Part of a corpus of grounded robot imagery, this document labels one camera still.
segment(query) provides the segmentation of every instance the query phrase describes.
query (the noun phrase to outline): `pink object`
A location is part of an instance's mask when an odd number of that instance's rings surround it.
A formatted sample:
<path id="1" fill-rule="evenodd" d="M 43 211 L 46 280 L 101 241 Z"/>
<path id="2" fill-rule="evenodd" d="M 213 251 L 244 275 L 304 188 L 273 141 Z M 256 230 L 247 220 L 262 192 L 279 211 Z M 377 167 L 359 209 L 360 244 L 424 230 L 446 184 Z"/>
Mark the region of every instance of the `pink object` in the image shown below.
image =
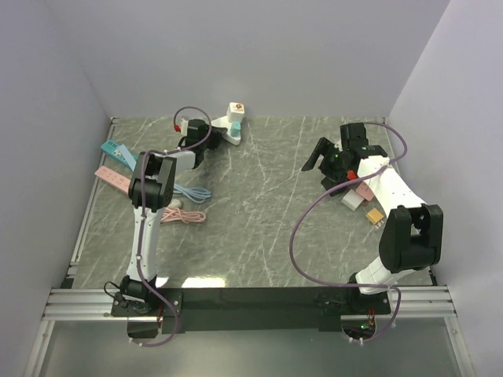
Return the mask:
<path id="1" fill-rule="evenodd" d="M 129 189 L 130 182 L 128 178 L 120 175 L 119 173 L 116 173 L 114 170 L 107 167 L 100 167 L 98 170 L 96 170 L 94 175 L 127 195 L 127 190 Z M 189 224 L 190 222 L 201 223 L 205 220 L 206 214 L 204 212 L 189 212 L 187 210 L 180 210 L 179 208 L 166 208 L 161 222 L 166 223 L 172 221 L 181 221 L 185 224 Z"/>
<path id="2" fill-rule="evenodd" d="M 356 189 L 356 193 L 359 194 L 365 200 L 370 201 L 374 199 L 374 193 L 365 182 L 362 182 L 358 186 L 358 188 Z"/>

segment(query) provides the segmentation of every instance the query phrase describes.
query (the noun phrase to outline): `yellow block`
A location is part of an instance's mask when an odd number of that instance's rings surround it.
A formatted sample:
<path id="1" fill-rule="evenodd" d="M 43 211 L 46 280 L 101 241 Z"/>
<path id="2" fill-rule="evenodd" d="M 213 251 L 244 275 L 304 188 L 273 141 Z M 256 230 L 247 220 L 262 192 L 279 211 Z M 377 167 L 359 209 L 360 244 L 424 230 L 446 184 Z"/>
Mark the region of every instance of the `yellow block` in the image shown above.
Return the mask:
<path id="1" fill-rule="evenodd" d="M 371 210 L 367 216 L 366 216 L 370 222 L 372 222 L 374 225 L 377 224 L 379 221 L 381 221 L 384 218 L 384 215 L 381 214 L 377 208 L 374 208 Z"/>

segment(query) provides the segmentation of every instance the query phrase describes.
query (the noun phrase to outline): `table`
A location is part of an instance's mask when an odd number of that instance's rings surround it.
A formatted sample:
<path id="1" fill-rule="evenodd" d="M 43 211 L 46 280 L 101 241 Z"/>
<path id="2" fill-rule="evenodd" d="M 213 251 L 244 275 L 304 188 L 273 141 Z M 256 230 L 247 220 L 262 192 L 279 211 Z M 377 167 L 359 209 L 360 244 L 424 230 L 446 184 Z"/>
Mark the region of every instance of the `table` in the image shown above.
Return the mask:
<path id="1" fill-rule="evenodd" d="M 224 142 L 207 151 L 199 168 L 180 174 L 185 187 L 202 186 L 211 200 L 197 205 L 181 197 L 186 210 L 202 210 L 204 224 L 161 225 L 157 249 L 159 277 L 167 287 L 299 287 L 313 285 L 300 276 L 288 257 L 292 227 L 304 209 L 324 191 L 318 169 L 300 172 L 319 137 L 340 139 L 339 126 L 362 120 L 336 117 L 249 117 L 239 146 Z M 367 125 L 371 144 L 393 156 L 384 129 Z M 173 148 L 180 134 L 170 118 L 116 119 L 112 139 L 139 153 Z M 124 165 L 109 157 L 104 165 L 130 177 Z M 99 182 L 86 231 L 78 250 L 74 288 L 119 283 L 130 260 L 133 207 L 118 190 Z M 341 196 L 319 203 L 296 237 L 296 259 L 311 276 L 347 282 L 377 255 L 382 228 L 365 218 L 376 200 L 355 212 Z M 415 272 L 401 285 L 431 285 L 428 271 Z"/>

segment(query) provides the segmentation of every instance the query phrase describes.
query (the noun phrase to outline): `white backdrop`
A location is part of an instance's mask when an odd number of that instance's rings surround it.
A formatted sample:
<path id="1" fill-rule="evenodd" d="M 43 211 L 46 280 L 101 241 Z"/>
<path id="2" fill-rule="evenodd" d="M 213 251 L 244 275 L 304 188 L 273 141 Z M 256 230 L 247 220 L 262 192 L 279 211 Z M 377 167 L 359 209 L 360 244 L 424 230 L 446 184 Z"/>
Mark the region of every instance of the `white backdrop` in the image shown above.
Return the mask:
<path id="1" fill-rule="evenodd" d="M 46 0 L 109 115 L 386 116 L 448 0 Z"/>
<path id="2" fill-rule="evenodd" d="M 503 2 L 451 0 L 391 113 L 410 187 L 444 210 L 442 259 L 480 376 L 503 375 Z"/>
<path id="3" fill-rule="evenodd" d="M 47 7 L 0 11 L 0 375 L 21 375 L 68 269 L 109 120 Z"/>

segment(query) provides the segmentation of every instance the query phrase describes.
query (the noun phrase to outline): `glass panel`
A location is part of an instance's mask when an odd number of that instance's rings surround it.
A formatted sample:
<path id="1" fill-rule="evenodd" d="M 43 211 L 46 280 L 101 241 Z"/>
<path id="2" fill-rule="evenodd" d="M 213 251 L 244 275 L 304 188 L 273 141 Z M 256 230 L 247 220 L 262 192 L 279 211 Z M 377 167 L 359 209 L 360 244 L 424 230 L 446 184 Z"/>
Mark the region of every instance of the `glass panel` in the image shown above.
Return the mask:
<path id="1" fill-rule="evenodd" d="M 381 320 L 378 326 L 384 326 Z M 375 342 L 316 330 L 213 331 L 142 349 L 124 323 L 60 322 L 41 376 L 459 376 L 444 320 L 398 320 Z"/>

